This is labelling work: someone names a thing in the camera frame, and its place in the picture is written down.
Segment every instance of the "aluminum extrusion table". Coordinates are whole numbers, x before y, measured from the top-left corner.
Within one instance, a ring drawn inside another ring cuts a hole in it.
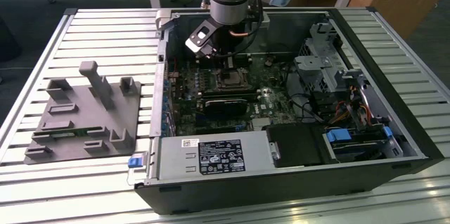
[[[49,79],[87,84],[77,66],[96,60],[108,82],[143,83],[136,152],[150,148],[156,9],[67,11],[0,129],[0,222],[407,223],[450,220],[450,93],[378,13],[341,9],[354,32],[437,143],[445,161],[371,192],[179,216],[155,214],[132,191],[128,157],[24,165]],[[355,59],[349,54],[354,65]],[[144,170],[132,175],[144,178]]]

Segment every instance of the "sticker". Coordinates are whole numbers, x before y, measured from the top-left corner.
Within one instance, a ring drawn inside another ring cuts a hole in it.
[[[196,147],[198,146],[198,139],[184,139],[182,140],[182,147]]]
[[[198,143],[200,174],[246,171],[240,140]]]

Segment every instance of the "green circuit board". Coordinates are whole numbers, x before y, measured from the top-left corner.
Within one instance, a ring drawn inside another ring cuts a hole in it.
[[[252,131],[252,119],[268,118],[271,124],[296,121],[292,106],[288,103],[286,88],[282,84],[284,71],[275,63],[266,66],[266,56],[252,56],[252,63],[244,69],[248,84],[258,88],[258,100],[247,103],[246,114],[226,120],[210,120],[199,112],[198,92],[216,87],[215,70],[199,69],[195,64],[186,64],[179,70],[174,103],[176,116],[176,135],[196,135],[224,132]]]

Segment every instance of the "floor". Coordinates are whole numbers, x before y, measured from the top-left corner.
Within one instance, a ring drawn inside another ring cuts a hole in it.
[[[162,0],[163,7],[198,7],[202,0]],[[0,62],[0,124],[8,115],[21,87],[28,79],[52,32],[67,8],[147,8],[148,0],[0,0],[0,17],[23,48],[21,55]],[[407,43],[423,61],[450,86],[450,0],[437,8],[417,28]]]

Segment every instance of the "blue tab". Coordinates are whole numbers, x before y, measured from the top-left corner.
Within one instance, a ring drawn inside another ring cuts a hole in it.
[[[326,133],[326,137],[328,138],[328,142],[334,142],[337,140],[337,138],[333,135],[331,131]]]
[[[383,127],[382,130],[385,131],[385,134],[386,134],[387,138],[394,135],[393,131],[391,131],[391,128],[389,126]]]
[[[143,167],[143,157],[131,157],[128,160],[128,168],[140,168]]]
[[[351,135],[347,129],[333,129],[327,132],[326,136],[328,138],[328,142],[351,140]]]

